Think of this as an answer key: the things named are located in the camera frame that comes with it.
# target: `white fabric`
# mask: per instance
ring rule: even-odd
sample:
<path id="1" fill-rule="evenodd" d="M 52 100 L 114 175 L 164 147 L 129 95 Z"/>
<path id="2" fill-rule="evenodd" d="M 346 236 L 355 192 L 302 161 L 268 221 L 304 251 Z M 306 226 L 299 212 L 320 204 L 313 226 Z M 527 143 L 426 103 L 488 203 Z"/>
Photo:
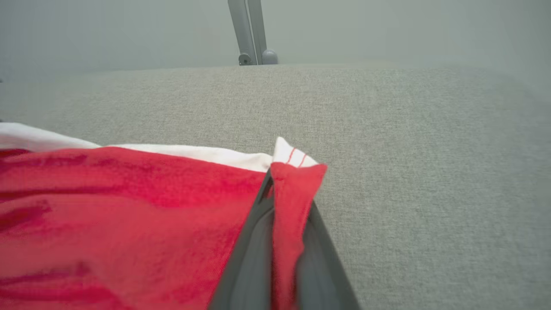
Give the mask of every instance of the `white fabric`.
<path id="1" fill-rule="evenodd" d="M 303 151 L 292 147 L 284 138 L 278 137 L 275 141 L 274 162 L 286 163 L 295 167 L 311 167 L 317 162 Z"/>
<path id="2" fill-rule="evenodd" d="M 63 148 L 98 147 L 101 146 L 51 131 L 18 123 L 0 122 L 0 149 L 47 152 Z M 246 154 L 225 148 L 187 145 L 123 144 L 112 145 L 111 147 L 188 157 L 258 172 L 266 172 L 272 161 L 287 163 L 295 167 L 310 167 L 317 164 L 310 156 L 292 147 L 281 137 L 276 140 L 273 157 L 264 153 Z"/>

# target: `red fabric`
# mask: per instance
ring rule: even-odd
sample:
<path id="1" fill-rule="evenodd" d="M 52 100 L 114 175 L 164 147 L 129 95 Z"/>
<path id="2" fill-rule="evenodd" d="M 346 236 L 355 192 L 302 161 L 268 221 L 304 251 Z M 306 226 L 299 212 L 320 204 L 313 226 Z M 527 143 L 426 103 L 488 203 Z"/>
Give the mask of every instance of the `red fabric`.
<path id="1" fill-rule="evenodd" d="M 205 309 L 264 178 L 116 147 L 1 157 L 1 309 Z M 306 183 L 325 167 L 272 169 L 273 303 L 287 309 L 319 186 Z"/>
<path id="2" fill-rule="evenodd" d="M 302 234 L 326 170 L 325 165 L 295 168 L 272 163 L 275 187 L 272 309 L 296 309 L 295 267 L 304 250 Z"/>

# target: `gray metal stand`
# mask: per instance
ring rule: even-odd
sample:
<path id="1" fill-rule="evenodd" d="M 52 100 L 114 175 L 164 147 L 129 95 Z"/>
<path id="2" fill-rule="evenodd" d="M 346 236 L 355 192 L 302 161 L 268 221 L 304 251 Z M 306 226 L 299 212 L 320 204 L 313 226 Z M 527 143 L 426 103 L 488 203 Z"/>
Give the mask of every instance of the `gray metal stand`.
<path id="1" fill-rule="evenodd" d="M 239 65 L 277 64 L 276 52 L 266 48 L 266 33 L 264 32 L 260 0 L 228 0 L 228 6 L 241 53 Z"/>

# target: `gray wall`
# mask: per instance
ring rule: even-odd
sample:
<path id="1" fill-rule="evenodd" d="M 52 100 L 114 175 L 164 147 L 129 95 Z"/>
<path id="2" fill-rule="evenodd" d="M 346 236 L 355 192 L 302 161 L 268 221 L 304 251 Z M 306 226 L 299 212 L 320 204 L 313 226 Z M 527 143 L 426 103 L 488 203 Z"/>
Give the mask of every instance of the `gray wall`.
<path id="1" fill-rule="evenodd" d="M 551 98 L 549 0 L 262 0 L 280 63 L 468 65 Z M 236 66 L 227 0 L 0 0 L 0 78 Z"/>
<path id="2" fill-rule="evenodd" d="M 0 77 L 229 66 L 225 0 L 0 0 Z"/>
<path id="3" fill-rule="evenodd" d="M 468 65 L 551 98 L 550 0 L 262 0 L 281 63 Z"/>

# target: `gray upholstered surface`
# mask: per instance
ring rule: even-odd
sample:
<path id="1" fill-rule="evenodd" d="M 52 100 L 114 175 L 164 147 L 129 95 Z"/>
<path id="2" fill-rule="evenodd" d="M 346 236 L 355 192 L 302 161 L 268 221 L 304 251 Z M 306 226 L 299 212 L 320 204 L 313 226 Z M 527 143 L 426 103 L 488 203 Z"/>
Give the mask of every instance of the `gray upholstered surface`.
<path id="1" fill-rule="evenodd" d="M 0 118 L 100 144 L 326 162 L 317 204 L 366 309 L 550 309 L 551 105 L 478 70 L 259 66 L 0 85 Z"/>

